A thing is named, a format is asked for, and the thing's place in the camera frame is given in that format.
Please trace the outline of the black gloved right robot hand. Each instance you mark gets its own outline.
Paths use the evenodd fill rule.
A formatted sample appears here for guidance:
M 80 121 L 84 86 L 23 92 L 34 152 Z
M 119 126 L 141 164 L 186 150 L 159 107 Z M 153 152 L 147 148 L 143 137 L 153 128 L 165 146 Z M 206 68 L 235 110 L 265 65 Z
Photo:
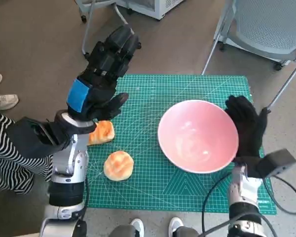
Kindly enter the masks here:
M 239 146 L 236 156 L 259 157 L 267 126 L 268 108 L 264 107 L 260 113 L 257 113 L 246 97 L 233 95 L 229 96 L 225 105 L 225 112 L 234 122 L 238 132 Z

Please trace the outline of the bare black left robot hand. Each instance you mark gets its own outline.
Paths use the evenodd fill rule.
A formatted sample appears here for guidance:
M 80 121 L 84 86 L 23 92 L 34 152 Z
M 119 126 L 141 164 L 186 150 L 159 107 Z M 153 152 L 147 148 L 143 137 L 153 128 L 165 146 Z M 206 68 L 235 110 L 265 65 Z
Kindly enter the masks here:
M 128 93 L 116 93 L 117 80 L 125 75 L 139 48 L 139 38 L 128 25 L 96 43 L 86 69 L 76 77 L 67 97 L 68 113 L 80 121 L 110 120 L 121 113 Z

